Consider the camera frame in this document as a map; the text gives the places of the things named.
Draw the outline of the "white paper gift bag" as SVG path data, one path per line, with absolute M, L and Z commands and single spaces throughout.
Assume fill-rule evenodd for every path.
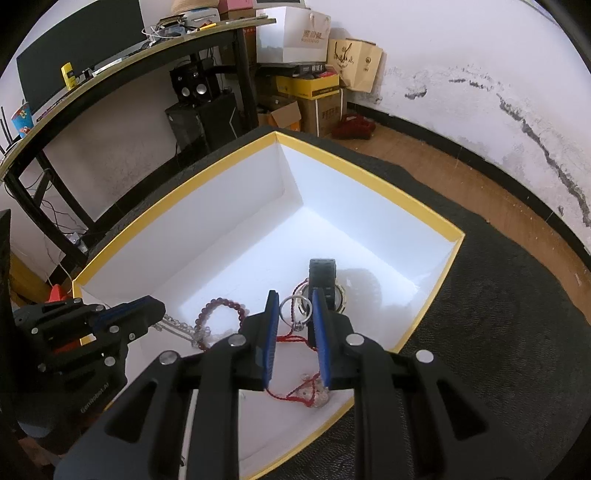
M 332 17 L 296 6 L 257 11 L 274 19 L 256 28 L 256 61 L 260 64 L 325 63 Z

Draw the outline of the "black computer monitor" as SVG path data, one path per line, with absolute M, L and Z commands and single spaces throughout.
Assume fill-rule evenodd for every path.
M 79 75 L 144 39 L 137 1 L 95 1 L 56 24 L 17 57 L 24 94 L 33 112 L 65 87 L 61 67 Z

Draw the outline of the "black computer tower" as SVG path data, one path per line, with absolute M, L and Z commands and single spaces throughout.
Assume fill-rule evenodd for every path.
M 201 106 L 177 103 L 165 115 L 180 151 L 206 155 L 243 134 L 242 114 L 229 90 Z

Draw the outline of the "red cloth on floor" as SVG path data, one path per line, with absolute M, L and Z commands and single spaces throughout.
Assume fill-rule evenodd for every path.
M 375 122 L 358 114 L 348 114 L 339 120 L 332 129 L 332 138 L 339 140 L 370 140 L 377 125 Z

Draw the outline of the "black desk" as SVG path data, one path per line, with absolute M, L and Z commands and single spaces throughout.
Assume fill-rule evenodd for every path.
M 1 179 L 19 205 L 20 215 L 33 224 L 30 228 L 16 228 L 12 248 L 17 258 L 44 279 L 64 279 L 71 270 L 88 262 L 87 255 L 70 242 L 22 184 L 20 177 L 31 163 L 38 163 L 42 174 L 50 177 L 54 192 L 86 226 L 84 236 L 92 245 L 146 196 L 149 187 L 162 183 L 172 159 L 139 183 L 119 187 L 113 204 L 98 219 L 92 219 L 56 169 L 67 165 L 69 178 L 81 183 L 78 192 L 89 194 L 95 190 L 93 182 L 106 186 L 129 178 L 131 171 L 121 167 L 120 161 L 130 159 L 133 166 L 139 166 L 146 162 L 149 148 L 171 146 L 172 138 L 164 131 L 164 120 L 155 114 L 155 100 L 148 98 L 146 91 L 131 90 L 140 78 L 176 60 L 196 57 L 209 48 L 229 46 L 235 61 L 217 65 L 214 70 L 238 79 L 245 131 L 256 129 L 259 119 L 243 32 L 273 22 L 272 18 L 252 17 L 169 40 L 109 68 L 52 109 L 1 164 Z

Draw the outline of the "yellow black storage box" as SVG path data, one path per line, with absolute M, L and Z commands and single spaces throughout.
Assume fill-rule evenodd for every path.
M 277 92 L 305 100 L 315 100 L 334 95 L 341 89 L 341 79 L 339 79 L 338 74 L 312 79 L 276 76 L 274 83 Z

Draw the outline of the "yellow cardboard box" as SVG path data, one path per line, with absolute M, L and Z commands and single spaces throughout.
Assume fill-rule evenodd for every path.
M 200 166 L 96 254 L 74 294 L 108 307 L 150 295 L 191 323 L 208 301 L 252 313 L 287 298 L 315 258 L 335 260 L 356 331 L 399 351 L 430 308 L 464 232 L 362 156 L 262 133 Z

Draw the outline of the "black wrist watch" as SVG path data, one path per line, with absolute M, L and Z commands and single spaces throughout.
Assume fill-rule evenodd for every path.
M 321 289 L 329 310 L 342 313 L 346 308 L 346 292 L 337 282 L 337 263 L 335 259 L 311 259 L 308 264 L 308 279 L 303 295 L 311 300 L 311 291 Z

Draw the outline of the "black floral table mat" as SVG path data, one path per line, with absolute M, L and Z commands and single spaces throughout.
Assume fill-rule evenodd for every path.
M 268 132 L 252 132 L 175 176 L 121 221 L 97 253 L 200 166 Z M 543 264 L 485 219 L 405 169 L 360 155 L 377 176 L 417 194 L 465 235 L 430 308 L 396 352 L 433 352 L 511 430 L 544 477 L 588 478 L 590 326 L 581 308 Z

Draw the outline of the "pink gift box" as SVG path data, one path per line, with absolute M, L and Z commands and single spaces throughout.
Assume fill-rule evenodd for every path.
M 252 0 L 219 0 L 217 9 L 221 13 L 252 9 Z

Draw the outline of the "brown cardboard carton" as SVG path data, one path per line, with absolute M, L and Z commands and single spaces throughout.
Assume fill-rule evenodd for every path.
M 325 137 L 346 114 L 346 89 L 312 100 L 300 98 L 297 104 L 301 111 L 301 131 Z

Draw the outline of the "black speaker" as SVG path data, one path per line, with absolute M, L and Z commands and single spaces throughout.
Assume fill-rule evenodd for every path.
M 169 71 L 171 86 L 181 105 L 201 107 L 221 96 L 215 74 L 192 64 L 183 64 Z

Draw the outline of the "brown paper gift bag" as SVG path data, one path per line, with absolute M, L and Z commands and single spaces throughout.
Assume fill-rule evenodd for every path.
M 346 88 L 355 92 L 372 92 L 382 55 L 383 49 L 371 42 L 329 40 L 328 64 L 339 73 Z

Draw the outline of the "blue cartoon paper cup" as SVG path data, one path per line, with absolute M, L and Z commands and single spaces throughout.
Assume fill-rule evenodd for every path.
M 34 127 L 30 105 L 24 102 L 12 115 L 11 121 L 18 135 L 24 138 Z

